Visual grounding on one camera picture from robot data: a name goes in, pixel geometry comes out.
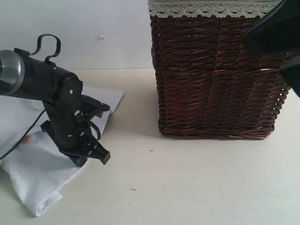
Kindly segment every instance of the white wall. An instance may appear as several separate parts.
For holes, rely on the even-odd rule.
[[[34,51],[43,33],[57,35],[55,60],[67,69],[151,68],[147,0],[1,0],[0,49]],[[46,37],[37,59],[52,54]]]

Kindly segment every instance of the wicker basket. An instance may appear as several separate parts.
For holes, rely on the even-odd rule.
[[[151,16],[159,129],[184,138],[263,139],[290,89],[292,54],[256,57],[242,38],[256,18]]]

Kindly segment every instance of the white cloth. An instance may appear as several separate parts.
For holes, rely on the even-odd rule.
[[[99,88],[84,87],[82,93],[108,104],[111,107],[110,114],[116,110],[123,97],[122,91]],[[0,97],[0,105],[2,156],[35,121],[42,112],[43,105],[40,101],[13,97]],[[110,114],[92,119],[101,133]],[[21,202],[36,216],[42,215],[50,205],[62,198],[59,191],[80,170],[58,151],[47,133],[40,131],[39,125],[47,119],[45,113],[30,132],[29,142],[20,144],[0,161],[0,166],[9,174]]]
[[[280,0],[148,0],[151,16],[172,17],[263,17]]]

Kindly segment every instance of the woven basket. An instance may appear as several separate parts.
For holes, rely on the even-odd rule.
[[[242,44],[257,18],[151,16],[159,129],[184,138],[263,139],[289,86],[292,54],[253,56]]]

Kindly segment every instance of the wire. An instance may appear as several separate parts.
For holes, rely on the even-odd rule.
[[[34,123],[30,126],[30,128],[25,132],[25,134],[21,137],[21,139],[13,145],[13,147],[7,152],[5,153],[3,156],[0,157],[0,160],[4,159],[9,153],[11,153],[13,150],[16,149],[16,147],[19,146],[19,144],[21,143],[21,141],[24,139],[24,137],[31,131],[31,129],[36,125],[36,123],[38,122],[38,120],[41,118],[41,116],[44,114],[45,109],[39,114],[39,116],[37,117],[36,121],[34,121]]]

